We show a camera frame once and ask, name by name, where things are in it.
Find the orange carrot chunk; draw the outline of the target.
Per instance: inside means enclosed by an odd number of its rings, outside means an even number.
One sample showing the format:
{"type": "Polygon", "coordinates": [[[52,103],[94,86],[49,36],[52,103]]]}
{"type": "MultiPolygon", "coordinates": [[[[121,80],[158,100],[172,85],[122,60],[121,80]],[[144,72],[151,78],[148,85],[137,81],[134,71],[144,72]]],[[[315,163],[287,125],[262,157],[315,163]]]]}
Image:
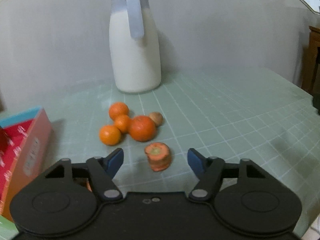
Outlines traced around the orange carrot chunk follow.
{"type": "Polygon", "coordinates": [[[172,161],[170,148],[162,142],[153,142],[144,148],[148,163],[154,172],[167,169],[172,161]]]}

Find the white jug with grey lid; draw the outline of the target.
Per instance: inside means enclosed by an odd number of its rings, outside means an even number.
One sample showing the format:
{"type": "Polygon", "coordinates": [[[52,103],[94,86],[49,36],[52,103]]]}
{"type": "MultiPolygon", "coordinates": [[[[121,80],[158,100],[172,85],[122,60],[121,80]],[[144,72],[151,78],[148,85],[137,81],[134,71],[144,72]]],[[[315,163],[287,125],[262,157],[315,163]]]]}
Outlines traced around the white jug with grey lid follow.
{"type": "Polygon", "coordinates": [[[158,33],[149,0],[111,0],[109,45],[120,91],[141,93],[160,85],[158,33]]]}

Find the small orange mandarin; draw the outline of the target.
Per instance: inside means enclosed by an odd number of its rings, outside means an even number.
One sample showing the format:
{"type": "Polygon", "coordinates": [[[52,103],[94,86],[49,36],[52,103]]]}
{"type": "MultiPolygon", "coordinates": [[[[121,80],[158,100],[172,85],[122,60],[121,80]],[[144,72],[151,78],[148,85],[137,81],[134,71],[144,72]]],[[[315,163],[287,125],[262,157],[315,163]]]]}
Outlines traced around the small orange mandarin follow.
{"type": "Polygon", "coordinates": [[[100,141],[108,146],[120,143],[121,137],[121,131],[114,125],[105,125],[99,130],[100,141]]]}
{"type": "Polygon", "coordinates": [[[108,114],[112,120],[120,115],[129,115],[129,112],[128,106],[123,102],[115,102],[108,109],[108,114]]]}
{"type": "Polygon", "coordinates": [[[121,133],[126,134],[129,131],[131,124],[131,118],[128,115],[122,114],[115,118],[114,126],[121,131],[121,133]]]}

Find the red cardboard box tray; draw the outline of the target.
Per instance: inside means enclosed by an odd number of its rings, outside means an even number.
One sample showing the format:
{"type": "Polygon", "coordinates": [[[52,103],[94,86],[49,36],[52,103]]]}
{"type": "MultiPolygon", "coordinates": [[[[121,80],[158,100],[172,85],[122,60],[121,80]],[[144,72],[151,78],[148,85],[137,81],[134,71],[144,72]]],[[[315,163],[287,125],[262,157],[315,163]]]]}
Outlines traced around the red cardboard box tray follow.
{"type": "Polygon", "coordinates": [[[1,216],[12,221],[12,198],[42,171],[52,124],[38,106],[1,118],[1,216]]]}

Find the brown walnut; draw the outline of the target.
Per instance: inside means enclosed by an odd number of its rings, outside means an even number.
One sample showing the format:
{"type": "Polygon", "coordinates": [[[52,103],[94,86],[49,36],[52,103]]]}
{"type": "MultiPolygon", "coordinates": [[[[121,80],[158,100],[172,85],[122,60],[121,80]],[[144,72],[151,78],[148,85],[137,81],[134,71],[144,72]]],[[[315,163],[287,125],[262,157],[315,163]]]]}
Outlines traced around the brown walnut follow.
{"type": "Polygon", "coordinates": [[[163,115],[160,112],[151,112],[149,118],[155,123],[157,127],[163,124],[163,115]]]}

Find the dark wooden furniture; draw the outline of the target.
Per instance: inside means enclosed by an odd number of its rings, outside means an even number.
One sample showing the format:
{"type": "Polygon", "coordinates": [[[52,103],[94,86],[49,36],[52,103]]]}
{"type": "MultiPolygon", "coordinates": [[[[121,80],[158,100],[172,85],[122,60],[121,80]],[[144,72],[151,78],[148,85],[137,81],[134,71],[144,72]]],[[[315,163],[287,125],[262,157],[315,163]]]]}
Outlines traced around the dark wooden furniture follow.
{"type": "Polygon", "coordinates": [[[309,94],[319,93],[319,28],[309,26],[309,44],[302,68],[301,88],[309,94]]]}

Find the large orange mandarin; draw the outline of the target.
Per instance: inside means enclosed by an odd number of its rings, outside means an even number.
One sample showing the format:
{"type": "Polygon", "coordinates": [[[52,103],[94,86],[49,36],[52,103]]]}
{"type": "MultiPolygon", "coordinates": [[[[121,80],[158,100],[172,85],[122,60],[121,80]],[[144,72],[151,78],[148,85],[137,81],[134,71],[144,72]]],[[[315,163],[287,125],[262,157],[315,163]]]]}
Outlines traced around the large orange mandarin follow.
{"type": "Polygon", "coordinates": [[[153,120],[145,115],[132,118],[129,126],[129,135],[135,141],[146,142],[152,140],[157,133],[153,120]]]}

